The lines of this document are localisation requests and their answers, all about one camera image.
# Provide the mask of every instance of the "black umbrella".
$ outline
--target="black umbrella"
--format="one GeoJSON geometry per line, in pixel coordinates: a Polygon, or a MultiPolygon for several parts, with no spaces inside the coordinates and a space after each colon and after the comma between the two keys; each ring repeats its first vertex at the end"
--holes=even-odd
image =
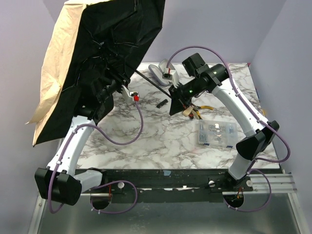
{"type": "Polygon", "coordinates": [[[96,124],[113,108],[162,28],[165,0],[111,0],[82,12],[57,104],[34,144],[65,137],[76,115],[96,124]]]}

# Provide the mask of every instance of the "gray floor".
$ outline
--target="gray floor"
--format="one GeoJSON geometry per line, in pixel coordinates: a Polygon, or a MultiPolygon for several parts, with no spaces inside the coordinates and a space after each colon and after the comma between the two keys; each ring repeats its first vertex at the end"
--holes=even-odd
{"type": "MultiPolygon", "coordinates": [[[[242,208],[263,204],[267,195],[246,196],[242,208]]],[[[112,204],[124,209],[127,204],[112,204]]],[[[223,203],[137,204],[125,214],[91,212],[89,197],[81,197],[57,214],[46,208],[40,234],[298,234],[287,195],[273,195],[270,205],[256,213],[229,210],[223,203]]]]}

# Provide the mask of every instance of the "table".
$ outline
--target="table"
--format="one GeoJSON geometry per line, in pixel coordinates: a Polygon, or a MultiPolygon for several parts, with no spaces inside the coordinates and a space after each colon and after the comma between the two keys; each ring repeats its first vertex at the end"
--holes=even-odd
{"type": "MultiPolygon", "coordinates": [[[[152,74],[147,63],[138,70],[149,78],[152,74]]],[[[174,64],[180,81],[190,78],[182,64],[174,64]]],[[[247,99],[261,110],[253,80],[246,63],[230,64],[233,78],[247,99]]],[[[127,146],[117,146],[94,131],[83,148],[78,168],[99,169],[224,169],[228,168],[237,154],[235,149],[199,145],[197,141],[198,120],[190,120],[182,114],[169,116],[170,99],[137,74],[131,77],[130,91],[140,94],[140,108],[144,117],[144,129],[140,138],[127,146]],[[168,99],[160,109],[156,105],[168,99]]],[[[126,105],[121,94],[114,95],[115,107],[98,125],[113,140],[127,142],[133,139],[140,128],[140,118],[133,104],[126,105]]],[[[196,105],[210,105],[215,109],[203,110],[203,119],[236,122],[227,108],[212,94],[204,93],[194,98],[196,105]]],[[[238,139],[244,134],[238,123],[238,139]]],[[[260,154],[276,159],[273,145],[260,154]]],[[[279,168],[276,163],[259,161],[255,168],[279,168]]]]}

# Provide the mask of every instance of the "marble table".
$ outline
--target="marble table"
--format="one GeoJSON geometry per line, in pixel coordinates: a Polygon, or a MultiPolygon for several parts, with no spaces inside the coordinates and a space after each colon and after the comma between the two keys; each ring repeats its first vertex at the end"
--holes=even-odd
{"type": "MultiPolygon", "coordinates": [[[[182,83],[190,78],[181,64],[174,64],[182,83]]],[[[152,78],[148,64],[138,68],[152,78]]],[[[233,77],[248,100],[261,110],[247,64],[230,64],[233,77]]],[[[237,154],[235,149],[199,145],[197,140],[198,120],[190,120],[182,114],[169,116],[171,100],[162,92],[134,74],[129,89],[139,91],[144,129],[140,138],[127,146],[117,146],[94,131],[83,148],[78,168],[96,167],[100,169],[224,169],[228,168],[237,154]],[[168,99],[169,103],[160,109],[156,105],[168,99]]],[[[140,128],[140,118],[134,104],[126,105],[120,94],[114,95],[115,107],[98,125],[113,140],[128,142],[140,128]]],[[[227,108],[212,94],[204,93],[194,98],[196,105],[210,105],[215,109],[201,110],[203,119],[236,122],[227,108]]],[[[238,139],[244,138],[238,123],[238,139]]],[[[262,156],[276,159],[271,144],[262,156]]],[[[255,168],[279,168],[276,163],[259,161],[255,168]]]]}

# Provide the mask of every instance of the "clear plastic case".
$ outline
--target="clear plastic case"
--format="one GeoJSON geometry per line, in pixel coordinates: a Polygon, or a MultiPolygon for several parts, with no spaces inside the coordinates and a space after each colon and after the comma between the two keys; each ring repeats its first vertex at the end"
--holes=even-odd
{"type": "Polygon", "coordinates": [[[237,124],[223,121],[199,120],[198,143],[234,148],[238,142],[237,124]]]}

